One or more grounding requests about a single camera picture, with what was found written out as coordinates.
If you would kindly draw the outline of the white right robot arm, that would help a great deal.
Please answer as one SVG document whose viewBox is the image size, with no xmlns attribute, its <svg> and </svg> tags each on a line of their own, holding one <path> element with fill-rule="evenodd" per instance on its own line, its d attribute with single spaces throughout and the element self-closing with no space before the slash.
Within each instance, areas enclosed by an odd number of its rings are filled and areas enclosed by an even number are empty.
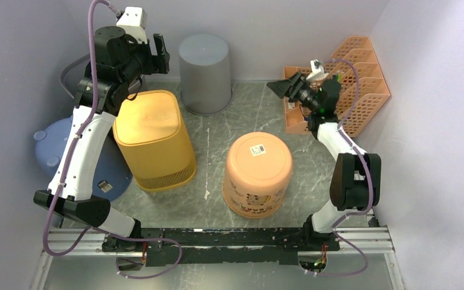
<svg viewBox="0 0 464 290">
<path fill-rule="evenodd" d="M 296 73 L 269 82 L 267 87 L 279 98 L 297 102 L 310 111 L 308 131 L 335 160 L 329 200 L 310 216 L 312 228 L 301 235 L 307 249 L 317 250 L 324 244 L 324 233 L 332 233 L 349 216 L 368 213 L 379 202 L 381 158 L 360 148 L 340 124 L 335 110 L 341 84 L 336 79 L 326 79 L 313 89 L 302 74 Z"/>
</svg>

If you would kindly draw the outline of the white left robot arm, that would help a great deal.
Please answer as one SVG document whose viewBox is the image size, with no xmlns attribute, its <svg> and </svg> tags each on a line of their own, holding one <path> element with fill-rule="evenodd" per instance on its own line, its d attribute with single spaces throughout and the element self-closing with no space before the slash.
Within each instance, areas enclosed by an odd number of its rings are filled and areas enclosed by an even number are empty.
<svg viewBox="0 0 464 290">
<path fill-rule="evenodd" d="M 119 236 L 121 246 L 135 251 L 143 243 L 140 222 L 95 196 L 92 182 L 129 88 L 143 75 L 167 74 L 170 54 L 158 33 L 153 35 L 156 54 L 148 41 L 118 26 L 99 28 L 92 35 L 90 61 L 74 97 L 72 127 L 61 162 L 47 189 L 36 191 L 33 201 L 51 214 Z"/>
</svg>

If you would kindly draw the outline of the yellow mesh plastic bin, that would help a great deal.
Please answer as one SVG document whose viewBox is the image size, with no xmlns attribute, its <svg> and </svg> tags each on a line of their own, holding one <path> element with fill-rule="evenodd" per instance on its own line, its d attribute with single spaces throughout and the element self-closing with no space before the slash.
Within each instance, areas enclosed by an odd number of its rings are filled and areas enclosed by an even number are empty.
<svg viewBox="0 0 464 290">
<path fill-rule="evenodd" d="M 112 127 L 134 180 L 145 192 L 186 185 L 196 155 L 176 96 L 167 90 L 139 93 L 122 103 Z"/>
</svg>

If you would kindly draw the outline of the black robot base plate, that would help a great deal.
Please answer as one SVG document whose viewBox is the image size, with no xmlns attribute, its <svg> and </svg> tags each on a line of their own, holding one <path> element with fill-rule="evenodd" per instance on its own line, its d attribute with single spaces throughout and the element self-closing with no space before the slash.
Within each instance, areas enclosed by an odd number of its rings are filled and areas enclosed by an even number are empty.
<svg viewBox="0 0 464 290">
<path fill-rule="evenodd" d="M 145 254 L 147 266 L 181 264 L 277 262 L 298 265 L 299 254 L 338 251 L 332 233 L 311 227 L 278 228 L 143 228 L 148 242 L 128 242 L 107 236 L 105 253 Z"/>
</svg>

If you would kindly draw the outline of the orange plastic bin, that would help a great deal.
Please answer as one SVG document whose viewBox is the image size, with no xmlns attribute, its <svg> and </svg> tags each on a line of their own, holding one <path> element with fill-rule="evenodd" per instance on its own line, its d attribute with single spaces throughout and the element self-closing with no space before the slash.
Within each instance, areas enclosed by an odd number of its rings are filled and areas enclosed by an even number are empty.
<svg viewBox="0 0 464 290">
<path fill-rule="evenodd" d="M 227 205 L 246 218 L 265 218 L 282 205 L 294 169 L 284 141 L 266 132 L 239 137 L 230 147 L 222 193 Z"/>
</svg>

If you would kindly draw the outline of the blue plastic bin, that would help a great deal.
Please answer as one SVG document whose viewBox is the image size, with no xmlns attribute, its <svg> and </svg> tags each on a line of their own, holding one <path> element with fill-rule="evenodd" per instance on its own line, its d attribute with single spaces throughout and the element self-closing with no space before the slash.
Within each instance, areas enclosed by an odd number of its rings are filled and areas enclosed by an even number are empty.
<svg viewBox="0 0 464 290">
<path fill-rule="evenodd" d="M 58 120 L 33 134 L 36 143 L 34 152 L 37 163 L 49 178 L 54 177 L 60 165 L 72 120 L 72 117 Z M 114 201 L 126 191 L 131 179 L 131 170 L 110 130 L 98 159 L 92 183 L 92 193 L 98 197 Z"/>
</svg>

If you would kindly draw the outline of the dark grey ribbed bin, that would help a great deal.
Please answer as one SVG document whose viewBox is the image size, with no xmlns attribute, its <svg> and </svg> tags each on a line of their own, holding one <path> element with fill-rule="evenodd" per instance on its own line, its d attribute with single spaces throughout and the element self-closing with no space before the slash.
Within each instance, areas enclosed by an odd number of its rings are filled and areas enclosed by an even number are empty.
<svg viewBox="0 0 464 290">
<path fill-rule="evenodd" d="M 76 96 L 77 86 L 83 78 L 89 62 L 89 54 L 84 55 L 69 64 L 60 75 L 60 83 L 72 99 Z"/>
</svg>

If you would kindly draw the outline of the light grey plastic bin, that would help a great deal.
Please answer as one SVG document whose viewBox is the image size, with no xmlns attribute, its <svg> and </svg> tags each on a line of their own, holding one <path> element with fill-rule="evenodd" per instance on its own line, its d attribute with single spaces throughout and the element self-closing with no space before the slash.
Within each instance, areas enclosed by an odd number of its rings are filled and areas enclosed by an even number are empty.
<svg viewBox="0 0 464 290">
<path fill-rule="evenodd" d="M 232 102 L 229 46 L 214 34 L 194 34 L 179 48 L 181 101 L 197 115 L 214 115 Z"/>
</svg>

